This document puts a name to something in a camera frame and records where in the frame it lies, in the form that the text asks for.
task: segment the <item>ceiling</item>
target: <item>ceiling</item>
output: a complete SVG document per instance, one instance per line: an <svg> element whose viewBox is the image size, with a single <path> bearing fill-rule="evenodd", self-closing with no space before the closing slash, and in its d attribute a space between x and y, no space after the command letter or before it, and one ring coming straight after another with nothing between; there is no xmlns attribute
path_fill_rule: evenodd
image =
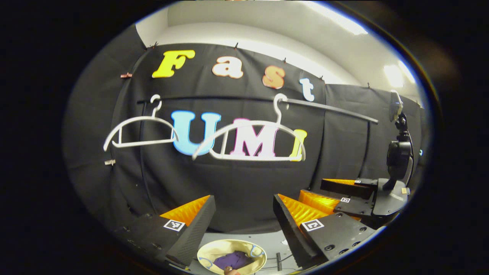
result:
<svg viewBox="0 0 489 275"><path fill-rule="evenodd" d="M180 1L168 8L167 26L232 23L275 32L327 56L364 86L396 90L422 105L423 89L401 56L371 30L338 15L312 1ZM347 30L351 28L363 33Z"/></svg>

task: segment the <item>blue letter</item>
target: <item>blue letter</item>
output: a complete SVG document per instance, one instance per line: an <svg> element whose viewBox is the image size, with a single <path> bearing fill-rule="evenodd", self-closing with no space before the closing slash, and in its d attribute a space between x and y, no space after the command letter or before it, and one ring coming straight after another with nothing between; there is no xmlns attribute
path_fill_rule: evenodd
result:
<svg viewBox="0 0 489 275"><path fill-rule="evenodd" d="M182 154L191 156L199 144L192 143L189 139L190 121L194 120L195 114L190 111L174 111L172 113L173 127L178 134L178 141L174 141L173 145ZM205 122L204 139L216 132L216 125L221 120L221 115L216 113L203 113L201 116ZM200 155L207 154L214 146L214 140L208 146L200 151Z"/></svg>

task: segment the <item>yellow letter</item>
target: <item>yellow letter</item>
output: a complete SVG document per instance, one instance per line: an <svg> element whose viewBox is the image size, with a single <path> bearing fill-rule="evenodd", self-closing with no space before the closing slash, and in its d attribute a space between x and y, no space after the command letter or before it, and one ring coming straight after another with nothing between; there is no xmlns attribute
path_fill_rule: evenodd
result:
<svg viewBox="0 0 489 275"><path fill-rule="evenodd" d="M304 143L304 139L307 137L306 131L301 130L301 129L296 129L296 130L294 130L294 134L298 135L300 137L302 143ZM292 149L292 154L289 157L301 157L302 156L301 153L302 153L301 143L299 142L299 140L297 138L295 138L294 148Z"/></svg>
<svg viewBox="0 0 489 275"><path fill-rule="evenodd" d="M217 59L217 64L212 67L212 72L218 76L228 76L231 78L240 78L243 76L241 71L241 60L232 56L221 56Z"/></svg>
<svg viewBox="0 0 489 275"><path fill-rule="evenodd" d="M158 70L153 72L152 75L153 78L171 77L175 73L175 71L172 70L173 65L175 65L175 69L181 68L183 66L183 63L185 63L185 57L194 58L195 51L194 50L169 50L164 52L163 55L165 57L163 58L163 61L161 61Z"/></svg>

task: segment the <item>pink letter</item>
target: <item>pink letter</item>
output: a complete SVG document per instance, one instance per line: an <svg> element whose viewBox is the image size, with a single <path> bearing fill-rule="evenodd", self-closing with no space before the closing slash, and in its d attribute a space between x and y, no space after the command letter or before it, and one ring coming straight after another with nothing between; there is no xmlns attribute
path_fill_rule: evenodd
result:
<svg viewBox="0 0 489 275"><path fill-rule="evenodd" d="M249 121L246 118L237 118L233 120L233 123ZM231 155L244 156L245 144L250 156L256 155L260 145L262 150L258 153L259 157L274 157L275 152L273 148L275 146L275 135L277 134L277 127L263 126L258 135L255 134L253 126L244 126L236 128L236 143L234 144L234 150L230 152Z"/></svg>

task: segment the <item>purple cloth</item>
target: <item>purple cloth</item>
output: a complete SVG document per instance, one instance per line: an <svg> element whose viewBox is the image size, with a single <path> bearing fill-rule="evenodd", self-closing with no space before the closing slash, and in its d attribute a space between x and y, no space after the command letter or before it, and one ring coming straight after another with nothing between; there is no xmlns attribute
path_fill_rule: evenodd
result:
<svg viewBox="0 0 489 275"><path fill-rule="evenodd" d="M247 266L253 262L252 258L246 256L243 251L234 251L231 254L217 258L214 264L220 269L224 270L226 266L230 266L233 269L240 269L243 266Z"/></svg>

